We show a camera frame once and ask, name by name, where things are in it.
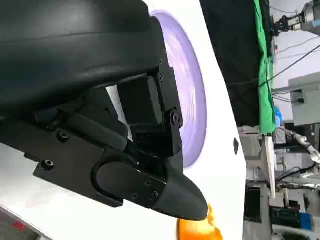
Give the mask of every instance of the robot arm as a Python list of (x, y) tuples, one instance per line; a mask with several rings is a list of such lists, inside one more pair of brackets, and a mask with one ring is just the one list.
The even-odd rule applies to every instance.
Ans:
[[(0, 143), (38, 162), (36, 177), (114, 208), (127, 200), (207, 217), (183, 174), (183, 117), (162, 28), (142, 1), (7, 1), (0, 35)], [(133, 142), (108, 86), (117, 86)]]
[(300, 14), (283, 16), (273, 25), (273, 35), (281, 32), (305, 31), (320, 36), (320, 1), (313, 0), (306, 3)]

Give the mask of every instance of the cable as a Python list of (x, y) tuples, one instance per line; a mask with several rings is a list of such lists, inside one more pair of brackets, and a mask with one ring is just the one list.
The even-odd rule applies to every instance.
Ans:
[(306, 44), (306, 43), (308, 43), (308, 42), (310, 42), (310, 41), (312, 41), (312, 40), (314, 40), (314, 39), (318, 39), (318, 38), (320, 38), (320, 36), (315, 36), (315, 37), (312, 37), (312, 38), (308, 39), (307, 41), (304, 41), (304, 42), (299, 43), (299, 44), (297, 44), (297, 45), (289, 46), (289, 47), (287, 47), (287, 48), (284, 49), (284, 50), (278, 51), (278, 52), (276, 53), (276, 55), (278, 55), (278, 54), (280, 54), (280, 53), (283, 53), (283, 52), (286, 52), (286, 51), (288, 51), (289, 49), (293, 49), (293, 48), (296, 48), (296, 47), (300, 47), (300, 46), (302, 46), (302, 45), (304, 45), (304, 44)]
[(284, 176), (282, 176), (282, 177), (279, 177), (279, 178), (277, 178), (276, 182), (279, 182), (279, 181), (281, 181), (281, 180), (283, 180), (283, 179), (286, 179), (286, 178), (288, 178), (288, 177), (290, 177), (290, 176), (293, 176), (293, 175), (295, 175), (295, 174), (297, 174), (297, 173), (304, 174), (304, 173), (306, 173), (308, 170), (313, 169), (316, 165), (317, 165), (317, 164), (314, 163), (314, 164), (312, 164), (312, 165), (309, 166), (309, 167), (302, 168), (302, 169), (300, 169), (300, 170), (298, 170), (298, 171), (294, 171), (294, 172), (291, 172), (291, 173), (289, 173), (289, 174), (287, 174), (287, 175), (284, 175)]
[[(302, 61), (303, 59), (305, 59), (306, 57), (308, 57), (310, 54), (312, 54), (315, 50), (317, 50), (318, 48), (320, 48), (320, 44), (315, 47), (314, 49), (312, 49), (311, 51), (309, 51), (308, 53), (306, 53), (303, 57), (299, 58), (297, 61), (295, 61), (294, 63), (292, 63), (291, 65), (289, 65), (288, 67), (286, 67), (285, 69), (283, 69), (282, 71), (278, 72), (276, 75), (274, 75), (273, 77), (271, 77), (269, 80), (261, 83), (258, 88), (263, 87), (265, 84), (269, 83), (270, 81), (272, 81), (273, 79), (275, 79), (276, 77), (278, 77), (279, 75), (283, 74), (285, 71), (287, 71), (288, 69), (292, 68), (294, 65), (296, 65), (297, 63), (299, 63), (300, 61)], [(260, 77), (254, 78), (252, 80), (249, 81), (243, 81), (243, 82), (233, 82), (230, 84), (227, 84), (227, 87), (231, 87), (231, 86), (238, 86), (238, 85), (245, 85), (245, 84), (250, 84), (253, 83), (255, 81), (258, 81)]]
[(267, 70), (265, 70), (264, 73), (262, 73), (259, 77), (253, 78), (253, 79), (251, 79), (249, 81), (227, 83), (226, 86), (227, 87), (232, 87), (232, 86), (246, 85), (246, 84), (254, 83), (256, 81), (259, 81), (259, 79), (261, 77), (263, 77), (266, 73), (267, 73)]
[(275, 8), (273, 6), (270, 6), (270, 4), (267, 2), (267, 0), (264, 0), (264, 1), (265, 1), (265, 4), (267, 4), (269, 6), (269, 8), (271, 8), (271, 9), (274, 9), (276, 11), (279, 11), (279, 12), (285, 13), (285, 14), (296, 14), (295, 12), (283, 11), (283, 10), (277, 9), (277, 8)]
[(278, 96), (277, 94), (272, 95), (272, 96), (277, 97), (278, 99), (282, 99), (282, 100), (286, 100), (286, 101), (291, 101), (291, 102), (292, 102), (292, 100), (291, 100), (291, 99), (289, 99), (289, 98), (285, 98), (285, 97), (280, 96), (280, 95)]
[(285, 69), (283, 69), (282, 71), (278, 72), (276, 75), (274, 75), (272, 78), (270, 78), (269, 80), (265, 81), (264, 83), (259, 85), (259, 88), (263, 87), (265, 84), (269, 83), (270, 81), (272, 81), (273, 79), (275, 79), (276, 77), (278, 77), (279, 75), (283, 74), (285, 71), (287, 71), (288, 69), (292, 68), (294, 65), (296, 65), (297, 63), (299, 63), (300, 61), (302, 61), (303, 59), (305, 59), (306, 57), (308, 57), (310, 54), (312, 54), (315, 50), (317, 50), (318, 48), (320, 48), (320, 44), (318, 46), (316, 46), (314, 49), (312, 49), (311, 51), (309, 51), (306, 55), (304, 55), (303, 57), (299, 58), (297, 61), (295, 61), (294, 63), (292, 63), (291, 65), (289, 65), (288, 67), (286, 67)]
[(288, 171), (284, 172), (284, 173), (283, 173), (283, 174), (281, 174), (280, 176), (278, 176), (275, 180), (278, 180), (278, 179), (282, 178), (283, 176), (285, 176), (285, 175), (289, 174), (293, 169), (298, 169), (299, 171), (301, 170), (301, 168), (300, 168), (300, 167), (295, 166), (295, 167), (293, 167), (293, 168), (289, 169)]
[(277, 99), (281, 102), (284, 102), (284, 103), (290, 103), (290, 104), (297, 104), (298, 102), (297, 101), (292, 101), (292, 100), (286, 100), (286, 99), (283, 99), (283, 98), (279, 98), (279, 97), (276, 97), (276, 96), (273, 96), (273, 99)]
[(295, 54), (295, 55), (289, 55), (289, 56), (277, 57), (276, 59), (277, 59), (277, 60), (280, 60), (280, 59), (290, 59), (290, 58), (294, 58), (294, 57), (302, 56), (302, 55), (304, 55), (304, 54), (306, 54), (306, 53), (299, 53), (299, 54)]
[(272, 95), (286, 95), (286, 94), (290, 94), (290, 93), (294, 93), (297, 92), (297, 90), (294, 91), (286, 91), (286, 92), (280, 92), (280, 93), (273, 93)]

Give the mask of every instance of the orange object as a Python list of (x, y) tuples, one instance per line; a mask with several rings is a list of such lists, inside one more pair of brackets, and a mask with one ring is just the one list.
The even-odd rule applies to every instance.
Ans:
[(208, 210), (208, 216), (203, 221), (178, 220), (179, 240), (223, 240), (220, 230), (215, 227), (210, 204)]

